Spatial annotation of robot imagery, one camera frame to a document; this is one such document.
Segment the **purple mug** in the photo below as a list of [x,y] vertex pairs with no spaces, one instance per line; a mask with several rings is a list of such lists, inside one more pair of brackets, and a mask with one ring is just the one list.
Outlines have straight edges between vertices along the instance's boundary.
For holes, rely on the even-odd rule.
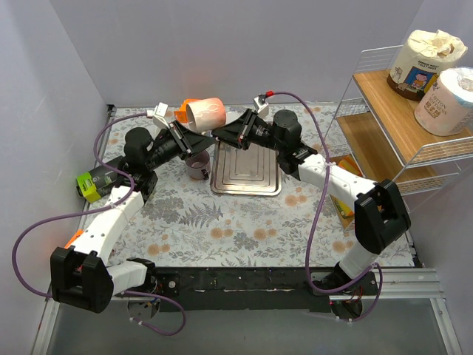
[[194,180],[209,180],[211,172],[210,155],[204,150],[185,160],[186,171]]

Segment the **pink mug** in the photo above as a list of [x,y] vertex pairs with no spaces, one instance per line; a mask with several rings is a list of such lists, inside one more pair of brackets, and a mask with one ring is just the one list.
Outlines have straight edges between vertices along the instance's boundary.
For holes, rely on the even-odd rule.
[[188,128],[196,133],[211,131],[226,124],[226,111],[219,98],[206,98],[186,104]]

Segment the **blue white mug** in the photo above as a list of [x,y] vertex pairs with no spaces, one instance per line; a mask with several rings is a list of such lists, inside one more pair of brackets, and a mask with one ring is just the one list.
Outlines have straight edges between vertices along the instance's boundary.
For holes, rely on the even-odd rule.
[[237,120],[239,117],[240,117],[240,113],[239,112],[234,112],[234,111],[230,111],[230,112],[226,112],[226,124],[230,124],[232,122],[234,122],[235,120]]

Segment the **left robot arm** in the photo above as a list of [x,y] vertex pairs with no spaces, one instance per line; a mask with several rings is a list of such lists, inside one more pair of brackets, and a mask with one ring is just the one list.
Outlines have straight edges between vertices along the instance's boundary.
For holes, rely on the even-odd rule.
[[109,255],[131,218],[144,207],[157,183],[156,168],[175,157],[183,160],[206,150],[214,139],[172,122],[152,137],[146,128],[125,135],[124,156],[119,169],[130,175],[119,177],[98,214],[66,248],[51,255],[52,298],[95,313],[102,312],[116,294],[129,289],[148,296],[157,287],[151,273],[154,263],[132,258],[108,266]]

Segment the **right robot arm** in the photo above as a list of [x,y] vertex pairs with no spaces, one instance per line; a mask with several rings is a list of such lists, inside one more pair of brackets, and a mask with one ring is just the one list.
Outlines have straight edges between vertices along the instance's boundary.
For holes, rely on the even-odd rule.
[[411,226],[398,186],[386,179],[375,182],[333,165],[302,141],[295,112],[282,109],[268,123],[247,109],[235,121],[213,129],[212,136],[238,149],[256,144],[276,152],[281,170],[342,200],[354,213],[356,241],[333,271],[310,286],[319,294],[353,293],[378,256]]

